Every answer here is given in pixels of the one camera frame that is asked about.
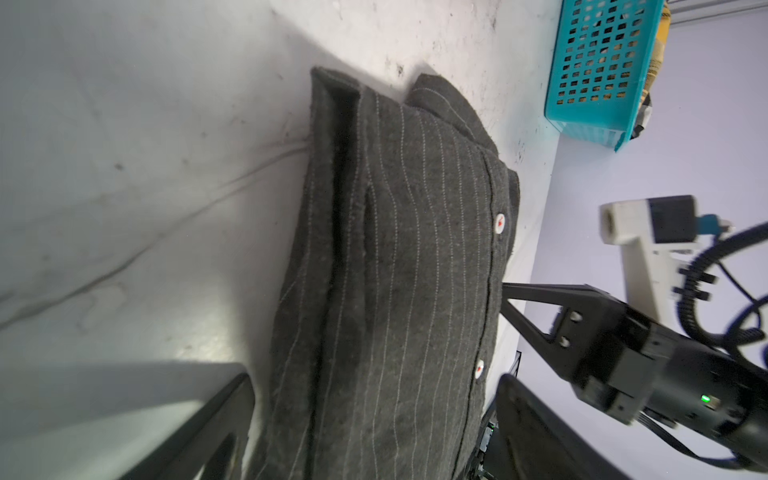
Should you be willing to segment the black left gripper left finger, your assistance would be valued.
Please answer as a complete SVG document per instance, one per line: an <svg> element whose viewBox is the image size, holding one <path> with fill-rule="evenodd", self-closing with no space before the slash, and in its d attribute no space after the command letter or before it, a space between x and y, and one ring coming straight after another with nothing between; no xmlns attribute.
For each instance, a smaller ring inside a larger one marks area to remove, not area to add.
<svg viewBox="0 0 768 480"><path fill-rule="evenodd" d="M125 479L240 479L255 408L241 373L214 395Z"/></svg>

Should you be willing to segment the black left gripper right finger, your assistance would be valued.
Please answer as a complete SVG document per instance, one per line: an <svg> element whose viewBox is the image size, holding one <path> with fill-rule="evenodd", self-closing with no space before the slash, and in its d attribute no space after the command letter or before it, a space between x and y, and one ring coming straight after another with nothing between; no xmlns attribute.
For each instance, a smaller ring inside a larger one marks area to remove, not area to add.
<svg viewBox="0 0 768 480"><path fill-rule="evenodd" d="M625 479L515 376L501 377L495 398L497 479Z"/></svg>

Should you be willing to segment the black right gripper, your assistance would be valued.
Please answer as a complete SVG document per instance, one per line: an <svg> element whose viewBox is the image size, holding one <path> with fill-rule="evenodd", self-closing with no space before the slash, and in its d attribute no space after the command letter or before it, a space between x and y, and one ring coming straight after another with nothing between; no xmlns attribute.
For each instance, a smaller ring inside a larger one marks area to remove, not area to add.
<svg viewBox="0 0 768 480"><path fill-rule="evenodd" d="M538 325L513 304L557 314ZM723 468L767 468L767 381L588 285L505 283L502 316L577 397L615 420L688 428L731 451Z"/></svg>

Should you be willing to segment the dark grey pinstriped shirt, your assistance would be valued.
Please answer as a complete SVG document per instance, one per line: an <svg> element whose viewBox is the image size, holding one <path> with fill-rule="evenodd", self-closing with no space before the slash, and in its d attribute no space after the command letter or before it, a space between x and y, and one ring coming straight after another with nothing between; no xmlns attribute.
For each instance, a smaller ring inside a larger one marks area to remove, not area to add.
<svg viewBox="0 0 768 480"><path fill-rule="evenodd" d="M310 155L253 479L461 479L482 428L517 173L465 97L311 72Z"/></svg>

